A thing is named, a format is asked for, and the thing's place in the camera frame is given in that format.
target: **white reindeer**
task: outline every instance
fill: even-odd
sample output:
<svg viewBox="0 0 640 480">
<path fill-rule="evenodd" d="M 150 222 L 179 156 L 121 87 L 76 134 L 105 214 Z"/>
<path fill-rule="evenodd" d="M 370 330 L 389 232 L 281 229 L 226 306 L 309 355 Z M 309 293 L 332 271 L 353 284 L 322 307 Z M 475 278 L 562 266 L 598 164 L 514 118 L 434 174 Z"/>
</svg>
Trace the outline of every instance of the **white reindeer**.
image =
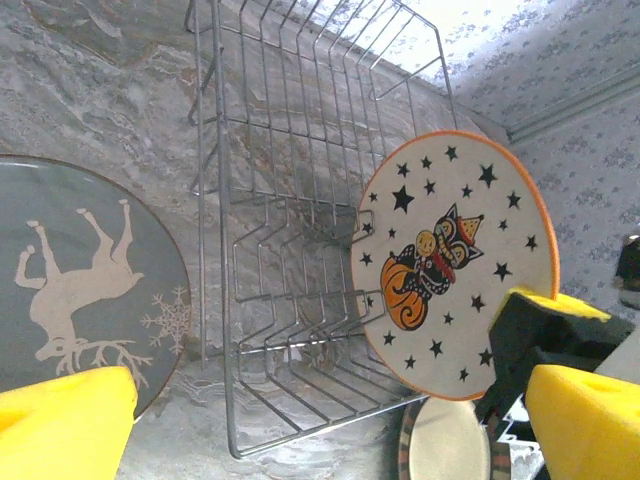
<svg viewBox="0 0 640 480">
<path fill-rule="evenodd" d="M 131 290 L 144 276 L 133 273 L 127 261 L 127 250 L 133 241 L 131 234 L 130 206 L 127 200 L 120 200 L 124 209 L 124 232 L 113 248 L 114 241 L 98 225 L 93 214 L 84 208 L 77 210 L 91 224 L 98 234 L 100 245 L 93 255 L 91 268 L 61 272 L 49 246 L 44 227 L 36 220 L 27 225 L 34 228 L 42 244 L 42 255 L 45 261 L 45 278 L 27 278 L 27 262 L 35 253 L 33 245 L 29 245 L 20 254 L 16 270 L 15 283 L 21 287 L 38 290 L 31 301 L 31 320 L 40 325 L 47 333 L 47 343 L 36 352 L 36 359 L 44 361 L 51 357 L 62 357 L 56 373 L 63 371 L 73 373 L 79 369 L 80 354 L 86 350 L 97 348 L 92 365 L 106 365 L 103 357 L 106 348 L 118 351 L 118 364 L 128 363 L 136 383 L 146 380 L 140 373 L 138 365 L 150 364 L 151 358 L 131 355 L 124 345 L 133 343 L 130 340 L 88 342 L 77 338 L 73 327 L 72 315 L 82 307 L 99 300 L 118 298 Z"/>
</svg>

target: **plate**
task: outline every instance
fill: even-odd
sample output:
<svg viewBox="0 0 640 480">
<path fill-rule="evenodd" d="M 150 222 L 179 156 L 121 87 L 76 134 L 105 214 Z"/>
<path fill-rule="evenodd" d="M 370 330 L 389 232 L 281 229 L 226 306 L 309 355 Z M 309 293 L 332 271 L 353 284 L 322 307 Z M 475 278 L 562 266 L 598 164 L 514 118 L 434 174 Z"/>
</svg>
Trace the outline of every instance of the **plate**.
<svg viewBox="0 0 640 480">
<path fill-rule="evenodd" d="M 510 448 L 490 438 L 473 403 L 431 397 L 409 405 L 402 418 L 399 480 L 509 480 Z"/>
<path fill-rule="evenodd" d="M 122 187 L 43 158 L 0 156 L 0 205 L 0 391 L 125 365 L 139 417 L 191 318 L 171 235 Z"/>
<path fill-rule="evenodd" d="M 431 396 L 470 400 L 495 381 L 488 331 L 510 288 L 558 293 L 542 197 L 513 155 L 477 135 L 435 132 L 396 150 L 358 225 L 351 268 L 367 339 Z"/>
</svg>

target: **wallpaper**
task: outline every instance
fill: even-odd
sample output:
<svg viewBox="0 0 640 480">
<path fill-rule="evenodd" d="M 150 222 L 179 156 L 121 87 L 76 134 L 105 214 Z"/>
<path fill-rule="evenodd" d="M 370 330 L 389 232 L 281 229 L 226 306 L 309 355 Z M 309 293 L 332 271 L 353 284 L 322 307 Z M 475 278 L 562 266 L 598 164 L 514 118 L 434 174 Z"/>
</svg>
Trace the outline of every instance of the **wallpaper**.
<svg viewBox="0 0 640 480">
<path fill-rule="evenodd" d="M 562 292 L 623 318 L 611 286 L 621 238 L 640 223 L 640 95 L 515 147 L 551 214 Z"/>
<path fill-rule="evenodd" d="M 638 62 L 640 0 L 404 0 L 435 24 L 456 100 L 512 126 Z M 286 11 L 291 0 L 276 0 Z M 438 55 L 433 30 L 392 0 L 300 0 L 301 18 L 409 72 Z M 420 72 L 444 86 L 442 70 Z"/>
</svg>

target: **black star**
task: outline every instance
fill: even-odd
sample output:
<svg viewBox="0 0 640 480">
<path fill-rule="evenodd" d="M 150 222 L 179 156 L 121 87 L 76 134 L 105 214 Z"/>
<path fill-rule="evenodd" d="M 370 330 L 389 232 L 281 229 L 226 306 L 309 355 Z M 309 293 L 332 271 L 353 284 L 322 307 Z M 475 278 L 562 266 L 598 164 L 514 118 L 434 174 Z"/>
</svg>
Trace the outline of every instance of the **black star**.
<svg viewBox="0 0 640 480">
<path fill-rule="evenodd" d="M 511 195 L 509 195 L 507 198 L 509 199 L 509 208 L 516 207 L 518 210 L 520 210 L 520 205 L 518 205 L 520 197 L 516 195 L 515 190 L 513 190 L 511 192 Z"/>
<path fill-rule="evenodd" d="M 487 367 L 491 366 L 491 358 L 493 357 L 492 353 L 489 353 L 489 349 L 485 348 L 484 352 L 479 353 L 478 355 L 480 355 L 480 365 L 486 365 Z"/>
<path fill-rule="evenodd" d="M 485 304 L 482 303 L 482 295 L 478 295 L 477 297 L 471 295 L 471 300 L 471 306 L 478 310 L 478 312 L 480 312 L 480 309 L 485 306 Z"/>
<path fill-rule="evenodd" d="M 394 335 L 391 335 L 391 330 L 389 330 L 389 333 L 387 333 L 386 335 L 384 335 L 384 344 L 385 345 L 391 345 L 393 346 L 393 340 L 396 337 Z"/>
<path fill-rule="evenodd" d="M 536 243 L 536 236 L 534 235 L 534 236 L 530 237 L 530 236 L 527 235 L 527 240 L 528 240 L 528 242 L 525 245 L 525 247 L 529 247 L 531 249 L 531 251 L 533 252 L 536 249 L 536 247 L 538 246 L 538 244 Z"/>
<path fill-rule="evenodd" d="M 364 262 L 365 267 L 368 267 L 369 264 L 373 262 L 373 260 L 371 260 L 371 254 L 364 252 L 362 252 L 362 258 L 360 259 L 360 261 Z"/>
<path fill-rule="evenodd" d="M 424 188 L 427 189 L 427 195 L 431 195 L 432 193 L 435 193 L 435 189 L 434 189 L 435 186 L 436 186 L 436 182 L 430 182 L 429 179 L 427 178 L 427 184 L 424 186 Z"/>
<path fill-rule="evenodd" d="M 407 164 L 403 163 L 402 165 L 396 165 L 396 167 L 398 167 L 398 175 L 402 175 L 404 178 L 407 178 L 407 173 L 409 173 Z"/>
<path fill-rule="evenodd" d="M 493 163 L 487 168 L 484 168 L 484 165 L 480 165 L 480 168 L 482 169 L 482 175 L 480 175 L 478 180 L 482 180 L 487 184 L 487 188 L 491 188 L 491 182 L 498 179 L 498 177 L 493 174 Z"/>
<path fill-rule="evenodd" d="M 458 155 L 456 154 L 456 147 L 449 146 L 444 154 L 449 157 L 450 162 L 452 162 L 454 158 L 458 158 Z"/>
<path fill-rule="evenodd" d="M 407 194 L 407 189 L 406 187 L 403 185 L 402 188 L 400 190 L 398 190 L 397 192 L 392 192 L 393 196 L 396 197 L 396 204 L 393 207 L 394 210 L 397 210 L 399 208 L 404 210 L 404 213 L 407 213 L 407 207 L 409 206 L 409 204 L 413 201 L 414 197 L 412 197 L 411 195 Z"/>
<path fill-rule="evenodd" d="M 507 264 L 499 264 L 496 262 L 496 271 L 493 272 L 494 275 L 500 275 L 500 281 L 504 282 L 504 277 L 506 277 L 507 275 L 512 275 L 512 273 L 507 270 Z"/>
<path fill-rule="evenodd" d="M 434 358 L 438 358 L 438 355 L 442 353 L 442 349 L 440 348 L 440 346 L 442 345 L 442 342 L 436 342 L 432 338 L 431 343 L 433 343 L 433 345 L 431 345 L 431 348 L 429 350 L 433 352 Z"/>
</svg>

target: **metal dish rack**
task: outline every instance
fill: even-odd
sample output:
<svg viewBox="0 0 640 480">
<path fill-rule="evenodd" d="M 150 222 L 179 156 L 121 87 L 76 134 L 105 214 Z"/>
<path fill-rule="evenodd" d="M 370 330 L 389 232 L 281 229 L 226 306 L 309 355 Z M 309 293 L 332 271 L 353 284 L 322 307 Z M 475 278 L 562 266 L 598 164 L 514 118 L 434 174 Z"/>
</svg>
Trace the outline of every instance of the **metal dish rack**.
<svg viewBox="0 0 640 480">
<path fill-rule="evenodd" d="M 358 212 L 367 180 L 428 128 L 416 95 L 428 68 L 441 70 L 457 127 L 436 27 L 395 0 L 192 0 L 185 28 L 196 55 L 202 361 L 204 221 L 217 197 L 231 454 L 422 399 L 369 350 L 362 311 L 379 292 L 353 288 L 349 247 L 374 223 Z M 383 59 L 407 35 L 435 48 L 413 73 Z"/>
</svg>

